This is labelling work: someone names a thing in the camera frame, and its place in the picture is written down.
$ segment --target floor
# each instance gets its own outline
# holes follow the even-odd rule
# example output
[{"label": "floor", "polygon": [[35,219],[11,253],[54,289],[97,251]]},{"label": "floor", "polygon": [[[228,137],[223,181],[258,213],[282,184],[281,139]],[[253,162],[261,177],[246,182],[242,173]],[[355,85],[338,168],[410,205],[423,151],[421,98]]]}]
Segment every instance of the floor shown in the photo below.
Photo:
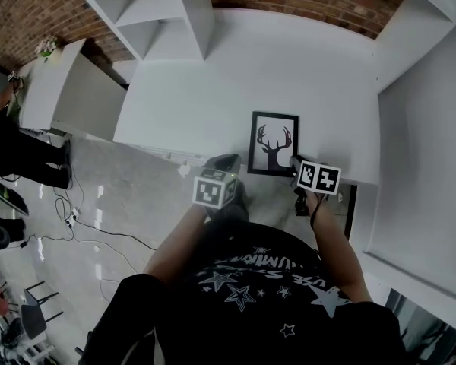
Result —
[{"label": "floor", "polygon": [[[68,191],[73,206],[80,208],[79,220],[109,232],[133,234],[153,248],[162,243],[191,204],[195,168],[183,178],[179,165],[122,144],[75,138],[73,167],[84,190],[83,197],[76,182]],[[315,246],[308,219],[294,214],[296,196],[288,179],[247,174],[246,168],[239,178],[249,197],[251,221],[280,228]],[[69,241],[32,237],[23,249],[2,250],[0,272],[18,299],[24,287],[39,281],[45,281],[46,286],[36,289],[37,296],[60,293],[43,306],[46,317],[64,311],[48,324],[46,333],[57,347],[54,357],[61,363],[78,363],[74,348],[84,346],[118,281],[142,271],[153,252],[129,238],[80,224],[73,228],[73,239],[56,213],[57,196],[52,188],[28,179],[10,186],[28,204],[30,216],[24,218],[27,235]],[[344,229],[350,188],[342,185],[340,190],[342,202],[332,197],[329,204]],[[61,202],[58,209],[61,214]],[[11,210],[0,208],[0,216],[11,214]]]}]

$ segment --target black t-shirt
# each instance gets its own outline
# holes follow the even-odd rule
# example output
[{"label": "black t-shirt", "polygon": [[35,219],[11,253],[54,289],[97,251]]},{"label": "black t-shirt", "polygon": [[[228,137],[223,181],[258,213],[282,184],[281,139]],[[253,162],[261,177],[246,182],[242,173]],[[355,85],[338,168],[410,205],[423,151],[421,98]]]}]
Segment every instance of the black t-shirt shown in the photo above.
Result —
[{"label": "black t-shirt", "polygon": [[271,227],[207,226],[185,277],[167,289],[150,275],[122,281],[81,363],[404,363],[398,320],[353,304],[317,254]]}]

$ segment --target black chair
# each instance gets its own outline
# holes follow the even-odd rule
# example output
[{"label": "black chair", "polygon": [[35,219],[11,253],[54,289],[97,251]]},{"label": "black chair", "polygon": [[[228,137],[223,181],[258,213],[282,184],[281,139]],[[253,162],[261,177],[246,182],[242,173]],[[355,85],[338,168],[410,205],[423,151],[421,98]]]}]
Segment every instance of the black chair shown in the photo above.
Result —
[{"label": "black chair", "polygon": [[43,297],[42,299],[36,299],[34,295],[30,293],[30,290],[38,287],[41,284],[44,284],[45,281],[41,281],[38,284],[33,285],[32,287],[28,287],[24,289],[25,299],[27,301],[27,305],[21,306],[21,314],[22,314],[22,326],[27,334],[29,339],[34,339],[36,336],[41,334],[47,329],[47,322],[57,318],[63,312],[54,315],[49,319],[44,318],[44,314],[42,309],[40,308],[41,304],[44,304],[47,300],[51,297],[54,297],[59,294],[59,292],[55,292],[54,294],[50,294],[49,296]]}]

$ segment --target white shelving unit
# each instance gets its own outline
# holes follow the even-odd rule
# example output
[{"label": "white shelving unit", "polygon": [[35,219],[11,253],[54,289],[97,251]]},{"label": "white shelving unit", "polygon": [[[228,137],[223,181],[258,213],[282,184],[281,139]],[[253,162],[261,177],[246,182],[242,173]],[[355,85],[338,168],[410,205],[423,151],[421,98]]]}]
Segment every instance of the white shelving unit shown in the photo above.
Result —
[{"label": "white shelving unit", "polygon": [[203,60],[211,0],[87,0],[139,61]]}]

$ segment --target power strip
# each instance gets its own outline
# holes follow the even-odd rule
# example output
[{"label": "power strip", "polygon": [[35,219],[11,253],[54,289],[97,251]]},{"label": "power strip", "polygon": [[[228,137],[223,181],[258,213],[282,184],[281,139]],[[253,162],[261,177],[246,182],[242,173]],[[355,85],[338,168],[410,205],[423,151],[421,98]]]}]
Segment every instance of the power strip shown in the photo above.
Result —
[{"label": "power strip", "polygon": [[79,211],[77,208],[73,208],[71,216],[68,219],[66,219],[66,226],[68,226],[68,228],[72,230],[74,225],[76,224],[77,219],[79,219]]}]

